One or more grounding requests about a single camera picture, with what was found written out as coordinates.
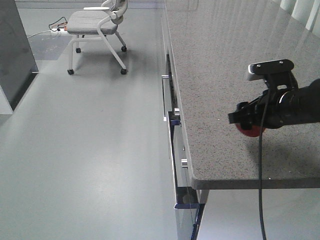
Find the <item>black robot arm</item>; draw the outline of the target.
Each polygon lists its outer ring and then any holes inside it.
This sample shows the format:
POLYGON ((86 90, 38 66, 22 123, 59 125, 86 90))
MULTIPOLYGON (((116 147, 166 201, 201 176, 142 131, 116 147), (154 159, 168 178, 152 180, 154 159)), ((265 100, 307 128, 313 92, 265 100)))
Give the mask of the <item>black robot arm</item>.
POLYGON ((287 125, 318 123, 320 121, 320 80, 309 86, 291 89, 268 97, 268 90, 252 102, 241 102, 228 114, 229 122, 243 130, 254 126, 278 129, 287 125))

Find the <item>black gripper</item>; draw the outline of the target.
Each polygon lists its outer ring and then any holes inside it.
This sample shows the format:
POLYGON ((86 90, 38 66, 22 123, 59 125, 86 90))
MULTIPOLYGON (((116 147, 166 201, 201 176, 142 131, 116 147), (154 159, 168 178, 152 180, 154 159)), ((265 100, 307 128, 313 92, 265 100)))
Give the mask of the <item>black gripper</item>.
POLYGON ((265 90, 263 95, 252 102, 240 102, 236 111, 228 114, 230 124, 235 124, 241 130, 251 130, 253 126, 268 129, 278 129, 294 124, 293 91, 269 95, 265 90))

